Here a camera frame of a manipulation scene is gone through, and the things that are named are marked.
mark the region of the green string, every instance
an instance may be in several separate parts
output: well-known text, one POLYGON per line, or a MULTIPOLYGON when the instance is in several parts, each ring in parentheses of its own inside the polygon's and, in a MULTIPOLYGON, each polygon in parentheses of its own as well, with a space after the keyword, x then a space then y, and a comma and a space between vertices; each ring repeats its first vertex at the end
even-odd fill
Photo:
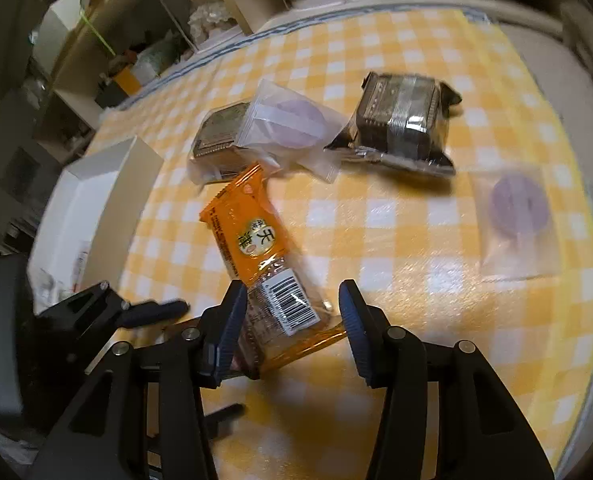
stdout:
POLYGON ((83 7, 80 7, 80 9, 81 9, 81 18, 83 19, 83 21, 85 22, 85 24, 90 28, 90 30, 92 30, 92 32, 94 33, 94 35, 97 38, 99 38, 99 41, 110 52, 110 54, 112 54, 112 57, 115 57, 116 56, 116 53, 114 52, 114 50, 112 49, 112 47, 109 46, 108 42, 105 41, 105 39, 103 38, 103 36, 100 35, 99 31, 96 30, 96 28, 94 28, 94 25, 92 25, 90 23, 90 20, 88 20, 88 17, 85 15, 85 11, 83 10, 83 7))

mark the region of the plastic wrapped pastry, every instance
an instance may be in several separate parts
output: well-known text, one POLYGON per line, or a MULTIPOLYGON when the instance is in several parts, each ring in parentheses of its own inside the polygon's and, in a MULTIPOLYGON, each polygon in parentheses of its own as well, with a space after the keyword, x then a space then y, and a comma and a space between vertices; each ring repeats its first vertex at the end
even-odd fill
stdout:
POLYGON ((190 180, 197 186, 226 182, 241 173, 249 160, 234 146, 249 102, 212 110, 198 129, 188 158, 190 180))
POLYGON ((353 120, 327 149, 338 150, 343 160, 454 176, 454 164, 443 148, 449 108, 460 102, 461 96, 443 81, 371 72, 353 120))
POLYGON ((338 312, 308 279, 268 200, 256 164, 225 187, 200 219, 206 222, 232 278, 248 288, 237 361, 253 378, 340 339, 338 312))
POLYGON ((481 274, 520 280, 560 272, 550 202, 537 166, 470 174, 481 236, 481 274))

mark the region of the figurine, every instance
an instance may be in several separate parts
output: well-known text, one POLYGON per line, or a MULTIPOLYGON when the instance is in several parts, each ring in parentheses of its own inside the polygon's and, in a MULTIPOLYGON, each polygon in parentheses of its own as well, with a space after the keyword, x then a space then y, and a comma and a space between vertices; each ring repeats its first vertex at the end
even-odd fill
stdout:
POLYGON ((223 0, 190 0, 196 10, 190 14, 190 35, 197 44, 232 28, 236 20, 223 0))

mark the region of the clear plastic bag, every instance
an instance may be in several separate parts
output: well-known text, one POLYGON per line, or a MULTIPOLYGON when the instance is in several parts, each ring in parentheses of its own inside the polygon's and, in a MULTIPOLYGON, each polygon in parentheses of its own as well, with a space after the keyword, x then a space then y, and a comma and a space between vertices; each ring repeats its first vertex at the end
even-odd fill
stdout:
POLYGON ((518 280, 559 272, 559 248, 539 168, 470 174, 481 236, 481 274, 518 280))
POLYGON ((250 162, 264 168, 288 169, 297 163, 326 182, 333 182, 340 169, 340 156, 324 150, 347 123, 331 108, 261 80, 245 114, 234 145, 247 148, 250 162))

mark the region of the white cardboard box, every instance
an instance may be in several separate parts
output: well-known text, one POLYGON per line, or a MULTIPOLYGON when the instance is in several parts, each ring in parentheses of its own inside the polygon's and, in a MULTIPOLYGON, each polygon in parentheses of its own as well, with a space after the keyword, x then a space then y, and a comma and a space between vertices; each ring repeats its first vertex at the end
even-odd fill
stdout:
POLYGON ((138 137, 67 166, 50 197, 32 248, 28 275, 41 270, 74 285, 76 259, 89 246, 81 290, 107 280, 116 289, 163 159, 138 137))

